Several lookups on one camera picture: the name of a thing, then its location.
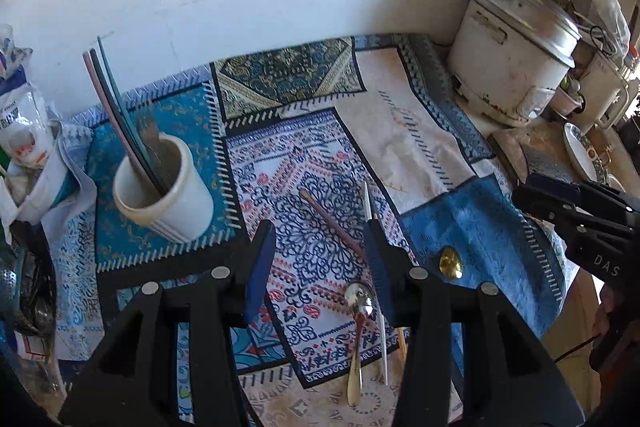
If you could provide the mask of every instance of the metal screw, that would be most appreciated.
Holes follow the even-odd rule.
[[[414,266],[411,270],[409,270],[409,277],[411,277],[411,279],[422,280],[427,279],[428,276],[429,272],[427,272],[427,270],[421,268],[420,266]]]
[[[500,292],[500,290],[498,290],[498,286],[496,286],[492,282],[483,282],[480,285],[480,291],[485,295],[491,295],[491,296],[498,295],[498,293]]]
[[[145,295],[153,295],[159,290],[160,286],[155,281],[145,282],[142,285],[142,293]]]
[[[226,279],[229,277],[231,270],[229,270],[226,266],[216,266],[213,270],[211,270],[211,276],[213,279]]]

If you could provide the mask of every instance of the gold spoon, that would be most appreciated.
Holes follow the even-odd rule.
[[[444,247],[440,252],[440,271],[449,281],[462,277],[462,262],[453,247]]]

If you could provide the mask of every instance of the rice cooker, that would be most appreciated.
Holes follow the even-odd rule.
[[[449,70],[471,107],[526,126],[553,98],[580,34],[552,0],[471,0],[449,53]]]

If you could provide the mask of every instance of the white plastic bag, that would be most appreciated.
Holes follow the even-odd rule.
[[[607,31],[609,37],[613,40],[612,44],[615,52],[612,54],[611,59],[614,62],[618,62],[620,59],[626,57],[629,51],[629,40],[631,38],[625,17],[622,15],[620,3],[618,0],[591,0],[591,2],[590,12],[597,12],[599,18],[604,23],[603,29]],[[591,20],[591,22],[599,25],[599,21]]]
[[[54,145],[44,98],[26,82],[5,92],[3,87],[0,84],[0,146],[20,165],[42,169]]]
[[[53,150],[47,105],[28,83],[25,67],[30,48],[16,48],[13,30],[0,24],[0,146],[15,162],[42,169]]]

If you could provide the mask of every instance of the white cup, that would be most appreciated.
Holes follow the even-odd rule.
[[[213,199],[180,138],[160,133],[159,156],[171,185],[169,192],[160,198],[140,180],[125,156],[113,179],[113,200],[127,219],[174,243],[188,243],[209,227]]]

